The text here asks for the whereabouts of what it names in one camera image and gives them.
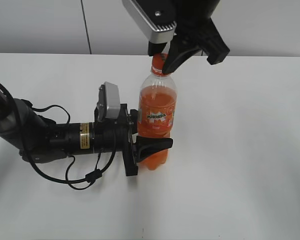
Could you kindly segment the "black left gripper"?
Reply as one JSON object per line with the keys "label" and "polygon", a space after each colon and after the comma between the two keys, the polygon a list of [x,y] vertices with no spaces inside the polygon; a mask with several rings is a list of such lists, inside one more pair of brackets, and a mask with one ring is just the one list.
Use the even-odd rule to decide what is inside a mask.
{"label": "black left gripper", "polygon": [[173,146],[172,138],[148,138],[138,135],[134,143],[134,156],[132,145],[133,135],[138,132],[138,110],[128,110],[126,104],[120,105],[117,119],[95,121],[93,132],[94,152],[111,153],[107,164],[100,170],[102,173],[110,167],[116,153],[121,152],[125,175],[136,176],[138,174],[137,163]]}

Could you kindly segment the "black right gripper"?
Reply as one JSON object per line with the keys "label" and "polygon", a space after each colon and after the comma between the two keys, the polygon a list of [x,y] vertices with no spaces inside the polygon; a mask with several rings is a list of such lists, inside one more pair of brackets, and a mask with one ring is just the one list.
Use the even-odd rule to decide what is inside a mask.
{"label": "black right gripper", "polygon": [[[216,65],[227,57],[230,49],[217,30],[212,14],[218,0],[173,0],[176,10],[175,36],[162,68],[163,74],[175,72],[190,57],[203,51],[210,65]],[[148,56],[160,54],[167,43],[148,42]]]}

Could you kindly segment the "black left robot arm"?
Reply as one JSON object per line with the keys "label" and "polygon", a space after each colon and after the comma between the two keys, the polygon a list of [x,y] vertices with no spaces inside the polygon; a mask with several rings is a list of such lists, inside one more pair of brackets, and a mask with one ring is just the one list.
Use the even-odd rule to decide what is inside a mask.
{"label": "black left robot arm", "polygon": [[171,138],[138,136],[138,111],[120,102],[118,86],[110,82],[99,87],[93,122],[57,123],[42,112],[0,84],[0,137],[33,167],[75,155],[120,152],[125,174],[135,176],[138,163],[173,145]]}

